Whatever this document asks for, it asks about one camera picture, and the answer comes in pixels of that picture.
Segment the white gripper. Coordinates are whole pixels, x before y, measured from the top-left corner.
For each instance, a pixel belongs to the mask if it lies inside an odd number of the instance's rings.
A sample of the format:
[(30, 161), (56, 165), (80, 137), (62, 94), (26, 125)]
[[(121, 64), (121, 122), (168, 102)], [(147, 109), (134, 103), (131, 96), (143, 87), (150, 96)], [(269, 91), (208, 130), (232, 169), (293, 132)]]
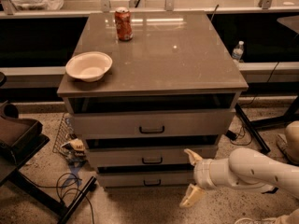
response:
[(188, 148), (185, 148), (184, 152), (188, 155), (190, 164), (194, 166), (193, 178), (196, 183), (196, 185), (190, 184), (187, 187), (185, 196), (179, 204), (181, 208), (188, 208), (204, 197), (204, 189), (212, 190), (216, 188), (216, 185), (213, 183), (210, 174), (212, 159), (203, 159), (199, 154)]

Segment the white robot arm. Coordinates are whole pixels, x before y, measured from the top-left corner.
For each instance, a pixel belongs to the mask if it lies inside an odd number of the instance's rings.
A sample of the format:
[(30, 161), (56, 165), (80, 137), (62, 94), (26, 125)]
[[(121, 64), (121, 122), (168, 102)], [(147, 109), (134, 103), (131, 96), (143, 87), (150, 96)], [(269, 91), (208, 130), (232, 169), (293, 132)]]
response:
[(299, 168), (275, 161), (250, 149), (235, 149), (225, 159), (204, 159), (185, 149), (193, 166), (194, 184), (190, 184), (180, 207), (193, 206), (207, 190), (227, 187), (237, 190), (267, 193), (283, 189), (299, 198)]

